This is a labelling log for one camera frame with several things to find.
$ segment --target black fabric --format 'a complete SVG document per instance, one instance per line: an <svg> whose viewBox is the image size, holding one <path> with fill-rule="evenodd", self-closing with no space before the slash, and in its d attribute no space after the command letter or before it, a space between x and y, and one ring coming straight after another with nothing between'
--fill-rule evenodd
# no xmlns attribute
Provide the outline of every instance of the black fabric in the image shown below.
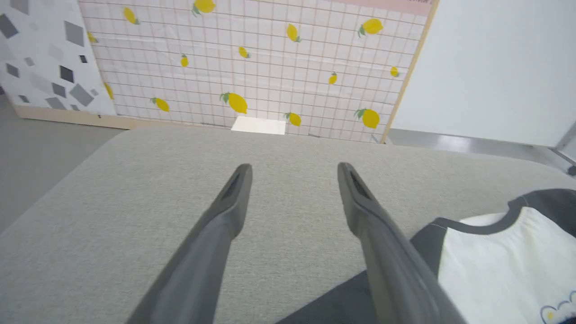
<svg viewBox="0 0 576 324"><path fill-rule="evenodd" d="M431 225L451 228L459 232L488 235L514 225L522 207L538 210L561 229L576 237L576 191L568 189L538 190L508 202L509 210L499 221L487 226L471 226L446 218L437 218Z"/></svg>
<svg viewBox="0 0 576 324"><path fill-rule="evenodd" d="M569 318L560 324L576 324L576 317Z"/></svg>
<svg viewBox="0 0 576 324"><path fill-rule="evenodd" d="M524 199L528 207L538 210L562 230L576 238L576 190L548 189L533 191Z"/></svg>
<svg viewBox="0 0 576 324"><path fill-rule="evenodd" d="M376 324L366 271L285 317L278 324Z"/></svg>
<svg viewBox="0 0 576 324"><path fill-rule="evenodd" d="M422 228L416 235L410 239L410 243L426 262L432 273L438 277L438 268L440 267L440 255L444 245L444 236L446 227L435 225L438 218Z"/></svg>

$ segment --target pink strip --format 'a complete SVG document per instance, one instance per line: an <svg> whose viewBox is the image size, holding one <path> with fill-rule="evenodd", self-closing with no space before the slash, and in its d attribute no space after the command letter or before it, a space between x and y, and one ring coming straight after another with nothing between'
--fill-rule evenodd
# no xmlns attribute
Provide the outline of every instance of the pink strip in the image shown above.
<svg viewBox="0 0 576 324"><path fill-rule="evenodd" d="M428 16L433 0L335 0L351 5L385 9L418 16Z"/></svg>

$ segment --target wooden frame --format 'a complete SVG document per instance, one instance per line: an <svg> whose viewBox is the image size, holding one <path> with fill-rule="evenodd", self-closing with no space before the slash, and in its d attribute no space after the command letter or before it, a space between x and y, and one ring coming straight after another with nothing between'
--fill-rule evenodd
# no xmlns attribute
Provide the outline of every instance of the wooden frame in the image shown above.
<svg viewBox="0 0 576 324"><path fill-rule="evenodd" d="M426 41L426 36L428 36L428 30L430 29L430 25L434 19L434 15L436 15L436 9L438 8L438 4L440 0L433 0L432 8L430 9L430 14L428 14L428 19L426 20L426 25L424 26L424 31L422 32L422 38L418 42L418 46L416 48L416 53L414 54L414 58L412 62L410 62L410 67L408 68L408 74L406 75L406 79L402 83L402 88L400 89L400 93L398 94L398 99L394 104L394 109L392 110L392 114L390 115L390 119L388 119L388 123L386 124L386 129L384 130L384 135L382 135L382 139L380 140L380 144L386 144L386 138L388 137L388 132L390 132L390 128L392 122L394 121L394 117L396 116L396 112L398 111L398 107L402 102L402 97L404 97L404 91L406 91L406 87L410 82L410 77L412 76L412 72L414 71L414 67L416 66L416 62L418 61L418 56L420 56L420 51L422 50L422 46Z"/></svg>
<svg viewBox="0 0 576 324"><path fill-rule="evenodd" d="M20 118L48 120L51 122L71 123L110 127L118 129L134 129L149 126L193 126L179 123L161 122L156 120L143 120L123 116L109 116L91 114L87 111L59 110L45 107L29 107L12 105Z"/></svg>

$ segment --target wooden baseboard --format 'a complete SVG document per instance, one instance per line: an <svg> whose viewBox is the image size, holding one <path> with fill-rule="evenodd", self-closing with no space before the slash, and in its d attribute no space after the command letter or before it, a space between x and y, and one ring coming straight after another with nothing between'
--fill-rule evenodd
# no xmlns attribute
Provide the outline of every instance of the wooden baseboard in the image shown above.
<svg viewBox="0 0 576 324"><path fill-rule="evenodd" d="M20 118L48 120L51 122L91 125L118 129L134 129L150 126L192 126L158 120L143 120L124 116L96 115L86 111L59 110L43 107L13 105Z"/></svg>

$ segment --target cartoon print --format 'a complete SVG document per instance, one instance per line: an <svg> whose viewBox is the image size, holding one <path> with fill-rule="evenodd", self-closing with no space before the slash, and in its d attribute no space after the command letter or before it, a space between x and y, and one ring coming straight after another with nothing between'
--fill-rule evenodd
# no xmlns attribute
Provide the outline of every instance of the cartoon print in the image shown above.
<svg viewBox="0 0 576 324"><path fill-rule="evenodd" d="M390 69L390 74L396 78L400 75L400 73L398 72L398 68L396 66L392 66L392 69Z"/></svg>
<svg viewBox="0 0 576 324"><path fill-rule="evenodd" d="M182 59L180 60L180 64L182 64L182 67L188 66L188 57L186 56L186 54L182 54Z"/></svg>
<svg viewBox="0 0 576 324"><path fill-rule="evenodd" d="M156 106L158 106L158 108L160 108L160 110L170 111L170 106L168 106L168 103L166 103L164 100L155 97L155 98L150 98L150 101L152 103L156 104Z"/></svg>
<svg viewBox="0 0 576 324"><path fill-rule="evenodd" d="M338 77L338 76L336 75L336 72L332 72L332 76L330 77L330 79L328 79L328 83L330 83L330 84L336 83L336 78L337 78L337 77Z"/></svg>
<svg viewBox="0 0 576 324"><path fill-rule="evenodd" d="M563 300L558 306L544 306L540 310L540 318L544 324L572 323L576 319L576 291L570 292L568 300Z"/></svg>
<svg viewBox="0 0 576 324"><path fill-rule="evenodd" d="M234 109L235 112L241 114L246 114L248 112L248 104L246 103L246 100L235 93L223 93L220 95L220 100L223 100L225 103L230 102L230 107Z"/></svg>
<svg viewBox="0 0 576 324"><path fill-rule="evenodd" d="M98 40L96 39L96 37L94 37L94 36L92 35L92 33L90 33L90 32L86 32L86 33L88 34L88 40L89 40L91 43L98 43Z"/></svg>
<svg viewBox="0 0 576 324"><path fill-rule="evenodd" d="M302 41L300 39L300 36L298 36L298 30L292 24L288 24L288 28L286 29L286 35L291 41L295 43L299 43Z"/></svg>
<svg viewBox="0 0 576 324"><path fill-rule="evenodd" d="M358 116L358 119L362 118L364 126L369 128L376 128L380 122L379 114L372 109L358 109L354 116Z"/></svg>
<svg viewBox="0 0 576 324"><path fill-rule="evenodd" d="M252 56L246 51L246 48L244 48L244 47L242 47L242 46L240 46L240 47L238 48L238 52L240 53L240 56L243 57L243 58L250 58L250 57L252 57Z"/></svg>
<svg viewBox="0 0 576 324"><path fill-rule="evenodd" d="M302 122L302 119L300 119L300 116L298 116L297 114L295 114L293 112L285 113L284 118L286 118L286 120L288 120L292 125L298 126L298 127L300 127L300 123Z"/></svg>
<svg viewBox="0 0 576 324"><path fill-rule="evenodd" d="M200 12L211 13L214 7L216 4L212 0L196 0L192 7L192 14L196 17L196 14L202 15Z"/></svg>
<svg viewBox="0 0 576 324"><path fill-rule="evenodd" d="M124 7L124 16L126 17L126 20L128 20L130 23L134 25L140 24L140 21L136 18L134 12L132 12L132 10L130 10L130 8L128 7Z"/></svg>
<svg viewBox="0 0 576 324"><path fill-rule="evenodd" d="M366 33L377 34L382 29L384 29L384 26L382 26L382 22L380 20L376 18L368 19L362 26L360 26L358 30L358 37L361 37L360 34L366 35Z"/></svg>
<svg viewBox="0 0 576 324"><path fill-rule="evenodd" d="M110 86L106 82L104 83L104 86L106 87L106 91L108 91L110 99L114 100L114 93L112 92L112 88L110 88Z"/></svg>

